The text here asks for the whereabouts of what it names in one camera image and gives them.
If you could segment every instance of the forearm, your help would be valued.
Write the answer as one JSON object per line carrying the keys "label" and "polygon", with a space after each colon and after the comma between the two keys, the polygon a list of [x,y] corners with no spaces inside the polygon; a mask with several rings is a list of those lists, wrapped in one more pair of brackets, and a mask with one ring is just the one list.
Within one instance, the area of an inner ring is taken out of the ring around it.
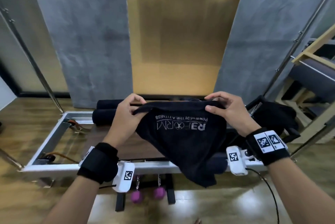
{"label": "forearm", "polygon": [[328,224],[335,219],[335,201],[295,163],[281,159],[268,166],[271,179],[294,224]]}
{"label": "forearm", "polygon": [[86,224],[98,190],[99,183],[78,176],[43,223]]}

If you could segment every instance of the wooden floor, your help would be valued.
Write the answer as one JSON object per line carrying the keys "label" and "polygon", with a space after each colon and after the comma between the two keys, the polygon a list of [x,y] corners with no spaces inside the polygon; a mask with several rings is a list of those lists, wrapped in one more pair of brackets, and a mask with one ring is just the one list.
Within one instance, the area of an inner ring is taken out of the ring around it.
{"label": "wooden floor", "polygon": [[[75,110],[70,100],[60,100],[65,110]],[[51,131],[60,113],[49,99],[19,98],[0,111],[4,130],[0,148],[19,162],[27,164]],[[71,139],[71,133],[64,140]],[[327,193],[335,198],[335,144],[315,145],[298,159],[301,169]],[[167,200],[154,201],[152,190],[144,191],[145,200],[134,205],[127,197],[125,212],[114,211],[116,194],[102,189],[94,202],[89,223],[193,223],[197,217],[207,223],[276,223],[272,196],[258,177],[243,177],[230,173],[217,176],[218,184],[203,189],[188,181],[182,174],[174,175],[176,204]],[[20,174],[0,160],[0,223],[40,223],[66,188],[39,188],[23,181]],[[291,223],[279,201],[281,223]]]}

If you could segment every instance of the hand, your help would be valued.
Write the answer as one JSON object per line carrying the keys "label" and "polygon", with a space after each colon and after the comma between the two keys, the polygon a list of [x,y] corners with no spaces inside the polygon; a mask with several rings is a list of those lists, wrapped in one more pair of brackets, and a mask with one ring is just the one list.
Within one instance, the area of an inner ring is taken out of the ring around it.
{"label": "hand", "polygon": [[222,103],[226,109],[209,105],[205,109],[212,114],[222,116],[242,137],[261,128],[249,115],[241,97],[220,91],[207,95],[205,99],[214,99]]}
{"label": "hand", "polygon": [[133,115],[132,112],[138,108],[130,106],[130,103],[134,100],[142,104],[146,103],[141,96],[134,93],[119,103],[111,128],[103,142],[117,148],[117,146],[124,143],[135,132],[138,124],[147,112]]}

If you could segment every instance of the person's right hand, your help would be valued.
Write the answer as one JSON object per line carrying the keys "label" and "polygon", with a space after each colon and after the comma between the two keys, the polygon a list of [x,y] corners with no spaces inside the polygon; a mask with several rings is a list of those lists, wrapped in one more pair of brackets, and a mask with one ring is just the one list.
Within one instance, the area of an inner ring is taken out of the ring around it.
{"label": "person's right hand", "polygon": [[212,114],[222,116],[242,137],[261,128],[249,115],[241,97],[220,91],[207,95],[205,99],[214,99],[222,103],[226,109],[209,105],[205,109]]}

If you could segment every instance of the black leg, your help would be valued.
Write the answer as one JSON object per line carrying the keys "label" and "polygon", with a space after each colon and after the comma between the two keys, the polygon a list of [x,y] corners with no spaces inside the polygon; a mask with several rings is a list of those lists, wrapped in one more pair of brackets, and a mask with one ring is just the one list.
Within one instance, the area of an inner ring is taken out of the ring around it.
{"label": "black leg", "polygon": [[165,174],[166,183],[166,195],[169,205],[173,205],[176,202],[176,197],[174,196],[173,180],[171,174]]}
{"label": "black leg", "polygon": [[126,203],[126,194],[118,192],[116,196],[115,212],[123,212],[125,210],[125,203]]}

